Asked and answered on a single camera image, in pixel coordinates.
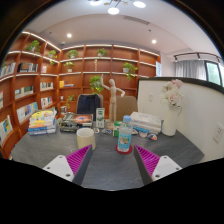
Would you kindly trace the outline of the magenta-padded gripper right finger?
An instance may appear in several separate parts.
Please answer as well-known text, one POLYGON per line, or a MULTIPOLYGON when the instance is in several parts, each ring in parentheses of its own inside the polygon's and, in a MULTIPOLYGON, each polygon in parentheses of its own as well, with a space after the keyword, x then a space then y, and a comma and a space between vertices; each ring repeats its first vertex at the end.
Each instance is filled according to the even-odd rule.
POLYGON ((169 156, 158 156, 138 145, 134 146, 134 156, 144 185, 181 170, 169 156))

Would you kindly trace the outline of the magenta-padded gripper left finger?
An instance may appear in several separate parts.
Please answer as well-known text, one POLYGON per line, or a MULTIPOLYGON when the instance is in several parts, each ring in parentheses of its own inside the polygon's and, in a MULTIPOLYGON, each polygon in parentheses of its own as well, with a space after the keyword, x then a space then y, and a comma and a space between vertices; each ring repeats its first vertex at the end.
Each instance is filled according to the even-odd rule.
POLYGON ((92 154, 92 146, 87 145, 68 156, 58 155, 44 167, 44 170, 81 185, 92 154))

